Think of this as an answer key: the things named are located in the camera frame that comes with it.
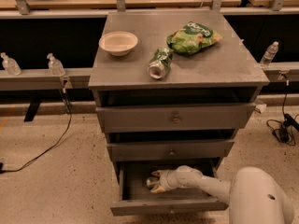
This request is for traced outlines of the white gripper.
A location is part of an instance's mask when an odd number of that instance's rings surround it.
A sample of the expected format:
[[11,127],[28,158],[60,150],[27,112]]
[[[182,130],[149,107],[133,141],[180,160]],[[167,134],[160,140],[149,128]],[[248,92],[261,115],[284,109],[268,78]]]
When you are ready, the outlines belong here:
[[163,193],[180,187],[176,170],[157,170],[151,172],[151,175],[160,177],[160,185],[155,185],[150,190],[151,193]]

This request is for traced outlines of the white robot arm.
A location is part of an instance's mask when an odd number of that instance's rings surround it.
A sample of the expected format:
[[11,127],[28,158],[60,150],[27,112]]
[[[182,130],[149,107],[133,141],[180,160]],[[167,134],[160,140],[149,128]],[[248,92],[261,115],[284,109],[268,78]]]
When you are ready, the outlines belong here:
[[225,181],[181,165],[152,172],[146,184],[151,193],[200,189],[229,206],[230,224],[292,224],[294,220],[291,199],[271,175],[256,167],[242,168]]

